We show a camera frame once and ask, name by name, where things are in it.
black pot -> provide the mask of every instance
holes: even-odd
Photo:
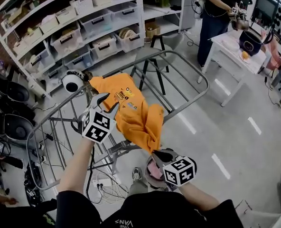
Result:
[[[250,31],[244,30],[240,36],[239,45],[240,45],[241,49],[243,49],[245,52],[247,52],[252,57],[253,55],[257,54],[260,51],[261,46],[263,44],[270,43],[272,41],[272,39],[273,39],[273,30],[272,29],[268,33],[264,42],[261,42],[261,40],[256,35],[251,33]]]

pink object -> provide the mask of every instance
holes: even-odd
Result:
[[[266,31],[261,31],[262,38],[266,36]],[[264,45],[266,50],[269,50],[272,57],[270,58],[269,62],[267,63],[266,68],[270,70],[275,70],[276,68],[279,68],[281,66],[281,59],[280,54],[278,52],[278,42],[273,37],[272,41],[266,45]]]
[[[148,170],[151,176],[153,176],[156,179],[160,179],[162,174],[159,170],[159,168],[156,166],[156,163],[154,160],[152,160],[148,165]]]

gray floor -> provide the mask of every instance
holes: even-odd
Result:
[[[191,30],[193,36],[189,35],[196,43],[199,41],[199,30]],[[195,65],[197,47],[187,46],[188,39],[182,43],[180,52]],[[118,68],[134,60],[137,51],[128,54],[120,53],[96,66],[92,73],[101,76],[104,73]],[[204,82],[196,83],[196,74],[181,61],[174,63],[184,75],[192,80],[198,89],[204,88]],[[234,204],[247,200],[255,210],[264,212],[280,212],[281,203],[279,200],[278,182],[281,181],[281,109],[273,105],[268,97],[268,89],[264,83],[264,72],[262,75],[250,75],[247,82],[234,98],[225,106],[221,102],[226,98],[227,91],[231,91],[236,82],[233,78],[212,63],[207,77],[210,81],[209,92],[192,104],[190,107],[176,115],[163,126],[161,143],[163,147],[170,147],[181,155],[193,158],[198,164],[198,172],[193,184],[215,196],[220,201],[232,199]],[[196,92],[186,84],[182,77],[170,69],[167,74],[170,79],[189,97],[194,97]],[[148,73],[148,77],[157,83],[155,73]],[[182,97],[175,94],[174,88],[164,80],[166,97],[175,107],[184,103]],[[146,86],[143,94],[149,104],[157,100]],[[280,97],[277,91],[273,93],[274,98]],[[60,103],[67,96],[63,89],[55,92],[55,99]],[[85,108],[83,96],[76,99],[79,101],[79,112]],[[52,102],[45,102],[43,108],[52,106]],[[37,111],[37,119],[41,119],[47,112]],[[72,116],[69,106],[63,111],[64,116]],[[56,126],[59,136],[62,136],[62,143],[67,146],[65,137],[61,134],[61,123]],[[122,136],[114,130],[116,139],[120,141]],[[80,136],[69,132],[70,140],[73,141],[73,149],[77,148]],[[50,143],[48,150],[52,156],[52,163],[59,165],[56,158],[55,148]],[[212,156],[222,163],[225,170],[219,168]],[[145,166],[148,153],[144,150],[134,150],[129,154],[120,157],[117,162],[118,177],[126,186],[130,186],[131,171],[134,166]],[[54,167],[57,176],[61,176],[61,168]],[[47,174],[48,182],[52,182],[51,173]],[[8,167],[3,175],[5,186],[11,187],[13,197],[18,197],[21,204],[26,203],[24,190],[21,186],[23,174]],[[49,199],[56,194],[55,189],[45,192],[44,196]],[[97,200],[97,191],[92,190],[93,200]],[[103,203],[96,205],[102,219],[105,219],[115,212],[122,202],[113,205]]]

